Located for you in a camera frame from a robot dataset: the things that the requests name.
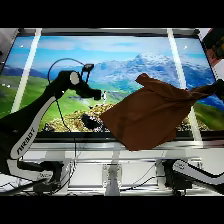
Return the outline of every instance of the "television screen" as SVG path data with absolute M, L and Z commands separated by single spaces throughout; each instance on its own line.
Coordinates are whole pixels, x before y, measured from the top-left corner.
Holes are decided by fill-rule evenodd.
M 0 118 L 11 112 L 18 85 L 30 51 L 33 36 L 17 37 L 0 76 Z M 195 38 L 175 38 L 187 88 L 212 84 L 215 77 L 201 43 Z M 141 73 L 180 87 L 168 37 L 133 36 L 41 36 L 25 86 L 20 108 L 38 98 L 48 85 L 47 72 L 58 59 L 74 58 L 94 63 L 88 84 L 102 90 L 102 99 L 82 99 L 68 90 L 59 99 L 66 125 L 72 132 L 97 132 L 83 123 L 85 115 L 99 121 L 99 116 L 142 86 L 135 82 Z M 74 61 L 61 61 L 52 68 L 50 79 L 61 70 L 81 71 Z M 194 105 L 200 130 L 224 129 L 224 105 L 215 95 Z M 188 118 L 177 128 L 190 130 Z M 39 132 L 67 132 L 56 103 L 44 115 Z

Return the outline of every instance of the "black screen frame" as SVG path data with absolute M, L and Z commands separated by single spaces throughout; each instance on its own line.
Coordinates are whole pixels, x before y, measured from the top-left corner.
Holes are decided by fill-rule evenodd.
M 27 37 L 35 36 L 34 33 L 18 33 L 17 37 Z M 116 33 L 116 32 L 51 32 L 51 33 L 42 33 L 41 36 L 135 36 L 135 37 L 168 37 L 167 34 L 156 34 L 156 33 Z M 174 38 L 191 38 L 198 39 L 201 43 L 202 49 L 208 60 L 206 49 L 200 40 L 198 35 L 183 35 L 183 34 L 173 34 Z M 212 74 L 215 79 L 217 77 L 214 74 L 214 71 L 210 65 Z M 223 131 L 200 131 L 202 140 L 220 140 L 224 139 L 224 130 Z M 191 131 L 177 131 L 176 138 L 173 141 L 193 141 L 193 134 Z M 74 143 L 75 142 L 86 142 L 86 143 L 105 143 L 105 142 L 119 142 L 111 132 L 38 132 L 34 140 L 34 143 Z

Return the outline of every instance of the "sky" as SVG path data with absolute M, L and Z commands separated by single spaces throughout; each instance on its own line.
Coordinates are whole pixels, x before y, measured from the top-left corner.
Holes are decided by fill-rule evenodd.
M 180 57 L 207 63 L 197 39 L 175 40 Z M 24 68 L 32 41 L 32 36 L 17 37 L 6 64 Z M 32 68 L 39 71 L 47 70 L 56 60 L 67 57 L 94 64 L 108 60 L 125 61 L 147 51 L 172 57 L 167 37 L 41 36 Z M 72 61 L 59 63 L 58 66 L 78 65 Z

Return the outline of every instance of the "metal bracket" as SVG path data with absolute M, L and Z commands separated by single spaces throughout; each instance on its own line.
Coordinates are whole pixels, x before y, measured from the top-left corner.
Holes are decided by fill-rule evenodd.
M 111 166 L 117 166 L 117 183 L 118 183 L 118 187 L 120 188 L 122 185 L 122 166 L 121 164 L 104 164 L 103 165 L 103 172 L 102 172 L 102 185 L 104 188 L 107 187 L 107 184 L 109 182 L 109 169 Z

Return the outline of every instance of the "brown fabric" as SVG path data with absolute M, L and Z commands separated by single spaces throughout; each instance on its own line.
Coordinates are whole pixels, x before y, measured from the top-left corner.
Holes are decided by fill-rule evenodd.
M 141 74 L 144 87 L 132 93 L 100 118 L 128 150 L 146 150 L 176 137 L 176 127 L 189 114 L 196 100 L 214 94 L 213 85 L 191 91 L 178 89 Z

